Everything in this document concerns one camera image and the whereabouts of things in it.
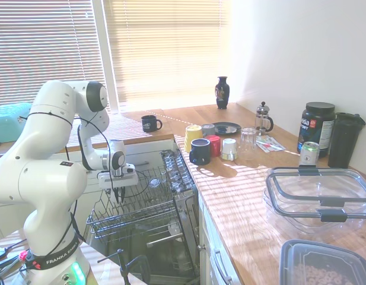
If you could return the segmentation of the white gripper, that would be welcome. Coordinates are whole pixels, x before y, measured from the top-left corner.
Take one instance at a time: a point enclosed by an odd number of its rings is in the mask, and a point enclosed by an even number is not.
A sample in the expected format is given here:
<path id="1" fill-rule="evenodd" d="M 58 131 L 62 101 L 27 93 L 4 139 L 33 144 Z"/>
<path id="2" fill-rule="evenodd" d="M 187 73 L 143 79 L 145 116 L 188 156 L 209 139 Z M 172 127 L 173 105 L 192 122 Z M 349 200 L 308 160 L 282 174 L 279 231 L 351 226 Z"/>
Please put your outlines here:
<path id="1" fill-rule="evenodd" d="M 119 201 L 118 189 L 120 188 L 120 202 L 125 199 L 125 187 L 138 184 L 136 173 L 125 174 L 123 176 L 109 175 L 109 172 L 99 172 L 97 174 L 98 185 L 101 189 L 112 189 L 116 202 Z"/>

